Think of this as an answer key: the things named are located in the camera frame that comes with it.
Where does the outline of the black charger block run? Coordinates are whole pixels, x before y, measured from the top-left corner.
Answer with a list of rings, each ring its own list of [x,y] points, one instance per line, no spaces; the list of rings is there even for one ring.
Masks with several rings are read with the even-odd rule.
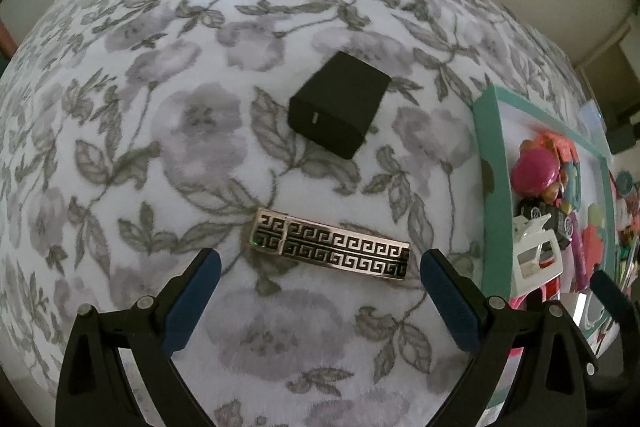
[[[343,159],[366,137],[390,76],[345,52],[336,52],[288,102],[288,125]]]

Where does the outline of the magenta lighter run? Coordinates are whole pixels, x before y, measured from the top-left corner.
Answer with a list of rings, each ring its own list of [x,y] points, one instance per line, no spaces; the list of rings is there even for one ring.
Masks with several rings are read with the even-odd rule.
[[[587,265],[584,245],[582,245],[582,234],[580,234],[576,212],[570,214],[572,220],[572,253],[575,265],[576,289],[582,291],[588,286]]]

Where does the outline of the floral grey white blanket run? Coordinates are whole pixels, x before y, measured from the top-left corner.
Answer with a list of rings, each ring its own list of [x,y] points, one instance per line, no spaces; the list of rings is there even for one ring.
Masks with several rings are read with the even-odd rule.
[[[390,76],[350,159],[288,125],[338,51]],[[491,86],[584,130],[568,57],[490,0],[56,0],[1,79],[1,322],[32,384],[55,396],[79,306],[126,309],[213,247],[224,273],[175,362],[217,424],[426,424],[466,358],[420,282],[247,239],[268,207],[478,277]]]

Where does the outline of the pink watch band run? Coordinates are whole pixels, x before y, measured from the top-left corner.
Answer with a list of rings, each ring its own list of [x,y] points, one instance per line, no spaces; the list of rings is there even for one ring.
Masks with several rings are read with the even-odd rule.
[[[514,297],[510,300],[510,307],[513,310],[537,311],[541,303],[544,302],[544,291],[536,288],[525,295]]]

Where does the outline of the gold black patterned lighter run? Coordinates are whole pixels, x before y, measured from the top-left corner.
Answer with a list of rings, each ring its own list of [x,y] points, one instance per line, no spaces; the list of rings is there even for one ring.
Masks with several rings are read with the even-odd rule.
[[[331,227],[266,208],[256,211],[248,240],[260,253],[378,279],[402,281],[410,245]]]

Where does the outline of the coral blue green toy knife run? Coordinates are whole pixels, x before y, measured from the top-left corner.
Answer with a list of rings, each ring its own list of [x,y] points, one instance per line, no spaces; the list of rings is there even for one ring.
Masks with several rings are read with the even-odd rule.
[[[586,255],[586,267],[588,274],[591,274],[597,265],[600,265],[604,258],[605,241],[605,219],[602,209],[598,204],[591,204],[588,207],[588,225],[582,231],[582,246]]]

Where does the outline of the pink white crochet mat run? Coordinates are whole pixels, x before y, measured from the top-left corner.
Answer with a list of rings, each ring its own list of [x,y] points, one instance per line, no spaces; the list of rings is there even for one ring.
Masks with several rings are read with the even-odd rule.
[[[629,296],[639,272],[639,149],[613,157],[616,281]]]

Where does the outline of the red glue tube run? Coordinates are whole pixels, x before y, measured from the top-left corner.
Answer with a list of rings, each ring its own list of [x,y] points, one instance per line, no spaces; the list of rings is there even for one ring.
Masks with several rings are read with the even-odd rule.
[[[550,300],[558,300],[561,295],[561,277],[555,277],[555,279],[545,283],[541,286],[541,301],[546,303]]]

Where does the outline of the pink haired doll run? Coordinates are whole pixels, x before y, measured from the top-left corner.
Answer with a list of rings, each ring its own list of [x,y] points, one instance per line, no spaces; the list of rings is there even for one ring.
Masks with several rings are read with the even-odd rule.
[[[523,198],[541,198],[546,204],[560,207],[562,195],[560,163],[550,148],[541,144],[539,133],[533,140],[524,140],[520,156],[511,169],[513,191]]]

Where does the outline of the coral blue toy knife large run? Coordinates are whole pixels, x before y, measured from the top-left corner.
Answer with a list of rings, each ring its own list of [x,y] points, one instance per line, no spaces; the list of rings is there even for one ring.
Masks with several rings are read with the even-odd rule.
[[[577,211],[582,205],[582,178],[579,155],[575,143],[566,136],[546,131],[539,135],[541,144],[550,148],[560,163],[562,195],[559,206],[565,213]]]

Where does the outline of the white power strip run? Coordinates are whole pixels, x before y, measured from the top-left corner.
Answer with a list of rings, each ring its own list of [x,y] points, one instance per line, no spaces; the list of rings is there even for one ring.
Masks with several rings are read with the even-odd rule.
[[[579,116],[590,133],[605,132],[605,124],[596,101],[589,100],[579,111]]]

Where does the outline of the teal white shallow tray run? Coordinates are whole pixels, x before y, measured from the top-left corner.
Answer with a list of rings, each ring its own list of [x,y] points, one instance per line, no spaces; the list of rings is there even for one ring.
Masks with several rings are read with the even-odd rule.
[[[604,213],[604,253],[600,267],[614,277],[615,211],[606,158],[581,134],[567,127],[542,108],[510,90],[491,86],[473,103],[475,132],[483,171],[484,261],[480,289],[487,296],[511,296],[512,218],[515,210],[510,171],[520,156],[520,144],[537,133],[553,131],[574,142],[580,164],[582,208],[577,213],[583,229],[588,206],[596,204]]]

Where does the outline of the white hair claw clip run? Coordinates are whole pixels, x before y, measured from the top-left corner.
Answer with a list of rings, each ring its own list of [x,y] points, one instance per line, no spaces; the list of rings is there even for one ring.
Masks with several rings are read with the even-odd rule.
[[[511,297],[541,288],[563,272],[563,260],[553,230],[544,225],[550,213],[535,219],[513,218],[513,262]]]

